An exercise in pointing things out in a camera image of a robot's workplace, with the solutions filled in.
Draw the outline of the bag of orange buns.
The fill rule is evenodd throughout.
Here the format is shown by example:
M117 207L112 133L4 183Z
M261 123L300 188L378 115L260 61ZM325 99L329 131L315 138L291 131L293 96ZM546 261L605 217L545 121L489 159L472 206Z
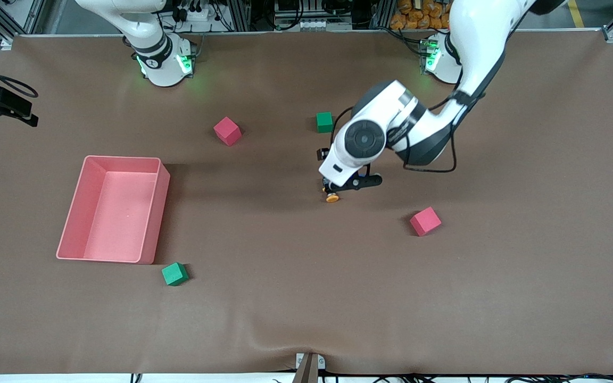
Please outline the bag of orange buns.
M396 0L392 30L449 29L453 0Z

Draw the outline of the white power strip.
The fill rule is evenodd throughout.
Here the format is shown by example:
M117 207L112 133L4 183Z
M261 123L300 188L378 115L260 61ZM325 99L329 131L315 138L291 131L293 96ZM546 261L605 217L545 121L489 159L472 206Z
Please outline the white power strip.
M172 16L177 22L212 22L216 20L217 13L210 4L205 3L200 6L194 4L193 8L177 7Z

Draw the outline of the pink plastic bin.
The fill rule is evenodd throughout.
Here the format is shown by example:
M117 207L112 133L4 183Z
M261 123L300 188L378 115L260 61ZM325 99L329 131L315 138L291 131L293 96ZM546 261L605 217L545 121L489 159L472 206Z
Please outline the pink plastic bin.
M169 182L156 157L85 157L56 257L152 264Z

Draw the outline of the brown table mat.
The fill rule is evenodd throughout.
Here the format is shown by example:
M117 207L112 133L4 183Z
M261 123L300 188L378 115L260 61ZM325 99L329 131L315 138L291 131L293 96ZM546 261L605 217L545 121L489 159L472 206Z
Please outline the brown table mat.
M516 32L457 130L455 172L375 162L322 199L314 116L399 79L450 87L384 32L208 36L160 89L120 37L19 37L0 73L39 125L0 118L0 373L229 373L323 355L339 373L613 375L613 44ZM228 116L243 135L214 133ZM59 260L88 155L170 173L152 265ZM418 237L410 219L442 224ZM179 262L189 280L167 286Z

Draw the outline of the aluminium frame post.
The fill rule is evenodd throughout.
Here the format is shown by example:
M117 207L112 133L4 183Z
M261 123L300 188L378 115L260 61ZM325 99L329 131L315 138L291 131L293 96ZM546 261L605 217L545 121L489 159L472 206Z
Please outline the aluminium frame post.
M235 32L248 32L251 24L252 0L226 0Z
M397 11L396 0L370 0L370 2L368 29L389 28L391 19Z

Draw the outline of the pink foam cube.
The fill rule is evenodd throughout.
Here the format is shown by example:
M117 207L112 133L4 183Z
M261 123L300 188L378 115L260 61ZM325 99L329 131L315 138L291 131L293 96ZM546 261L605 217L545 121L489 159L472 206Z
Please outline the pink foam cube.
M418 237L423 237L440 227L442 221L433 207L419 211L410 219L411 226Z
M215 124L213 130L219 140L226 146L235 145L243 135L240 127L228 116Z

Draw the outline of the white connector strip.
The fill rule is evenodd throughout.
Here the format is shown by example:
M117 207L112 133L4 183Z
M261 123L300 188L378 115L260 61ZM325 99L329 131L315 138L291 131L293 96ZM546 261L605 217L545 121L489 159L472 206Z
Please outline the white connector strip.
M303 19L297 25L299 31L350 31L353 29L349 19Z

